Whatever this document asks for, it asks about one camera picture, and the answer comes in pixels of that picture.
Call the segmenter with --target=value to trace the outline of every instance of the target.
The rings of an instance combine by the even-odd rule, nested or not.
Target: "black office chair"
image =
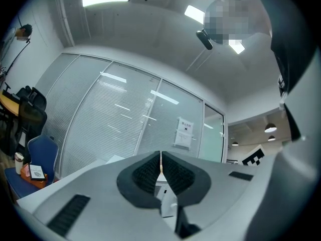
[[[19,115],[18,115],[18,129],[15,134],[17,141],[16,151],[21,152],[25,159],[24,163],[30,162],[30,155],[28,151],[29,140],[39,136],[46,123],[47,114],[44,110],[30,103],[27,97],[20,98]],[[19,146],[19,140],[22,132],[26,134],[25,147]]]
[[[31,94],[29,95],[29,101],[38,106],[40,109],[45,110],[47,106],[46,97],[41,94],[36,88],[32,88]]]
[[[20,90],[18,91],[18,93],[16,94],[17,97],[22,97],[22,96],[26,96],[28,97],[31,93],[31,88],[29,86],[26,87],[22,87],[20,88]]]

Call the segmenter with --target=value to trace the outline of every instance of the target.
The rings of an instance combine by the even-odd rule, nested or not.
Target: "wooden desk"
[[[0,103],[5,107],[6,110],[11,112],[13,115],[18,117],[19,114],[19,104],[16,102],[13,102],[6,96],[4,96],[1,92],[0,94]]]
[[[14,117],[18,117],[19,114],[19,104],[13,102],[9,98],[0,93],[0,104],[8,114],[8,122],[6,128],[6,135],[0,140],[0,149],[7,155],[13,156],[15,149],[14,143],[10,140],[11,128],[13,126]]]

